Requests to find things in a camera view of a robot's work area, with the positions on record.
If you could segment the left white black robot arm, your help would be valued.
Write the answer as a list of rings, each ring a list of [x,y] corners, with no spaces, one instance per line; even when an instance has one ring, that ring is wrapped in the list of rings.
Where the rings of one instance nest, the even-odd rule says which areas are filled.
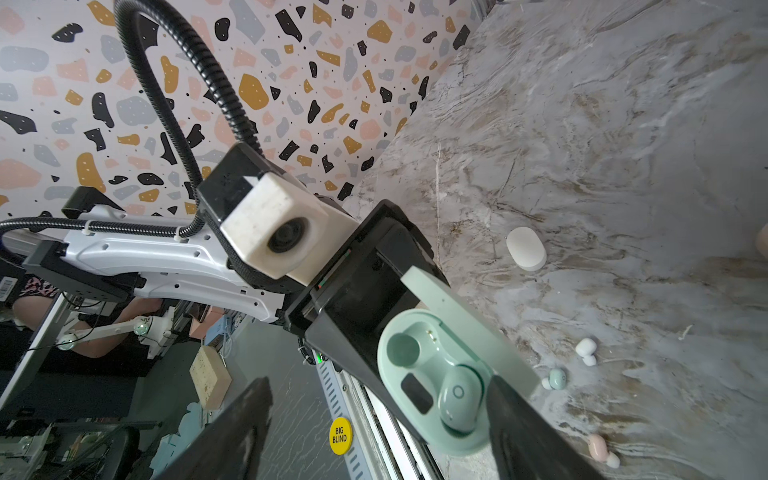
[[[76,295],[206,303],[274,323],[327,355],[373,391],[411,433],[415,422],[380,372],[386,326],[414,308],[403,276],[441,271],[429,242],[395,203],[379,202],[362,221],[333,203],[268,177],[227,193],[204,190],[205,225],[139,224],[105,200],[73,218],[5,220],[3,233],[62,230],[31,254],[3,250],[19,265]]]

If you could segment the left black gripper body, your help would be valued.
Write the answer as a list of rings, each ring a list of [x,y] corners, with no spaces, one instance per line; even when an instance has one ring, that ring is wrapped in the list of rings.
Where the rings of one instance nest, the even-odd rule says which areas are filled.
[[[447,281],[421,230],[399,206],[383,200],[286,308],[284,328],[305,339],[302,316],[312,311],[385,313],[413,308],[418,300],[401,281],[413,266]]]

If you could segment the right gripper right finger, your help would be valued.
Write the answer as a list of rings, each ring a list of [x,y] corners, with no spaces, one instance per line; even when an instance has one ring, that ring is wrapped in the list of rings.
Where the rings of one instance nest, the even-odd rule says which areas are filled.
[[[486,410],[501,479],[603,479],[499,376],[490,381]]]

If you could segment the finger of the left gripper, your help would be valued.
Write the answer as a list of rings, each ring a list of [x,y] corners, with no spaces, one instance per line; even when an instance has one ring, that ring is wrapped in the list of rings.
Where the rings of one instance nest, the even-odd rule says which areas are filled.
[[[312,311],[302,327],[310,346],[368,387],[410,433],[444,443],[444,334],[431,312]]]

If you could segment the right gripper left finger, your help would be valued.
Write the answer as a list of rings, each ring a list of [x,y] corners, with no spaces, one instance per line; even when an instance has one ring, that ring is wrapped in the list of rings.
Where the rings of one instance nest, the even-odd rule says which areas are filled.
[[[270,380],[255,379],[158,477],[257,478],[269,435],[272,406]]]

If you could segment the mint green earbud case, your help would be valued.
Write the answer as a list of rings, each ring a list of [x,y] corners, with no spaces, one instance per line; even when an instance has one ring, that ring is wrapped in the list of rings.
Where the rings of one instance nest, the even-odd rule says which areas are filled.
[[[444,443],[428,444],[453,456],[474,454],[489,442],[486,402],[491,379],[499,376],[521,396],[529,397],[536,390],[539,378],[508,339],[444,282],[417,267],[410,268],[401,281],[418,300],[416,307],[404,311],[429,311],[441,322],[444,377],[450,367],[464,365],[472,368],[483,384],[475,430],[462,435],[444,425]]]

